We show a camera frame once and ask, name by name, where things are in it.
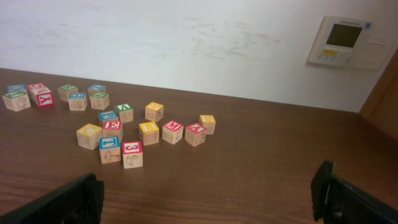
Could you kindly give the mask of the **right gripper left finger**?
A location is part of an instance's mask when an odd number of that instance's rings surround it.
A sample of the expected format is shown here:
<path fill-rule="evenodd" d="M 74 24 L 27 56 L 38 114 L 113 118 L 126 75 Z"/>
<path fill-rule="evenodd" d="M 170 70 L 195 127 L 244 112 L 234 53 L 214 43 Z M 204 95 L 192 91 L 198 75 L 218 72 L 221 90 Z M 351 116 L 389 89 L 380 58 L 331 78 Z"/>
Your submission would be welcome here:
<path fill-rule="evenodd" d="M 100 223 L 104 182 L 85 174 L 1 216 L 1 223 Z"/>

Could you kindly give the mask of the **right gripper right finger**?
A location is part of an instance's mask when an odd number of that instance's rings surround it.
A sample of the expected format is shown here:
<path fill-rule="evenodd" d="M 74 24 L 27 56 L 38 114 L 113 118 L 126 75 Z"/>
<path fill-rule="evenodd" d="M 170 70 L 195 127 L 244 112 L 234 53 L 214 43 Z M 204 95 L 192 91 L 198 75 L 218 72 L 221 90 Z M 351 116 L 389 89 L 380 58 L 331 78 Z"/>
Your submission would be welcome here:
<path fill-rule="evenodd" d="M 397 224 L 397 210 L 333 173 L 335 163 L 322 162 L 311 181 L 313 218 L 324 224 Z"/>

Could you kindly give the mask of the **yellow C block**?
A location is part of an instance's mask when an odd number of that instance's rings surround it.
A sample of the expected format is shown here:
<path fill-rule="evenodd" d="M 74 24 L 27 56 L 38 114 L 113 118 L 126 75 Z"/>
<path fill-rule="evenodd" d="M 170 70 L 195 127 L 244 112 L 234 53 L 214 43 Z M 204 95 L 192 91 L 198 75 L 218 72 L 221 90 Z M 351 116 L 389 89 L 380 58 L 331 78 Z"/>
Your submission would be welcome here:
<path fill-rule="evenodd" d="M 78 145 L 86 149 L 94 150 L 99 146 L 103 137 L 102 128 L 94 124 L 86 124 L 76 131 Z"/>

